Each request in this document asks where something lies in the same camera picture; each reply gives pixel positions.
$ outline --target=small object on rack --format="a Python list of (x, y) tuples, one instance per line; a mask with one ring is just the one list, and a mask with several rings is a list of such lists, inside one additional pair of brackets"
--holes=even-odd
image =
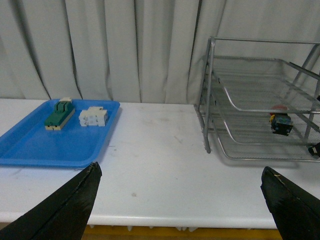
[(271, 128), (273, 134), (288, 136), (293, 128), (291, 117), (286, 113), (275, 113), (270, 117)]
[(309, 147), (308, 151), (312, 156), (320, 157), (320, 142), (318, 142), (316, 145)]

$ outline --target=colorful toy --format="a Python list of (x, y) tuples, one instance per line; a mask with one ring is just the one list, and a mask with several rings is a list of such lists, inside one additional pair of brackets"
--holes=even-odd
[(293, 128), (291, 117), (286, 113), (274, 113), (271, 115), (269, 122), (274, 134), (288, 136)]

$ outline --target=metal wire rack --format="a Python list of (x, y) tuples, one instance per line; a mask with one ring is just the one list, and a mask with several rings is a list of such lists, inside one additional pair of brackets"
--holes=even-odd
[[(217, 40), (312, 44), (304, 64), (274, 58), (215, 56)], [(209, 131), (217, 134), (224, 154), (233, 160), (319, 161), (308, 151), (320, 142), (320, 75), (306, 66), (320, 55), (320, 42), (272, 41), (210, 37), (201, 93), (195, 110), (205, 149), (211, 152)], [(311, 96), (297, 86), (299, 78), (316, 81)], [(293, 122), (288, 136), (273, 134), (272, 114), (287, 114)]]

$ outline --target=desk organizer tray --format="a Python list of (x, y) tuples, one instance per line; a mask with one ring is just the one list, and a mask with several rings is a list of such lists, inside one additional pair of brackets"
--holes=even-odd
[[(0, 137), (0, 165), (84, 168), (96, 160), (111, 138), (120, 103), (72, 100), (75, 113), (63, 129), (46, 130), (44, 122), (58, 101), (44, 102)], [(80, 112), (92, 106), (107, 110), (105, 126), (80, 126)]]
[[(302, 44), (310, 52), (299, 66), (277, 58), (218, 56), (216, 41)], [(320, 42), (210, 37), (195, 106), (207, 153), (208, 132), (214, 131), (232, 160), (320, 162), (320, 75), (308, 70), (319, 53)]]

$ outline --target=wooden floor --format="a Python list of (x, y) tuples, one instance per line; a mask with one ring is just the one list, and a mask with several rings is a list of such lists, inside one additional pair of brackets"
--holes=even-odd
[(126, 236), (84, 234), (81, 240), (262, 240), (261, 238), (180, 237), (180, 236)]
[(194, 231), (175, 227), (87, 226), (82, 240), (281, 240), (275, 229), (197, 228)]

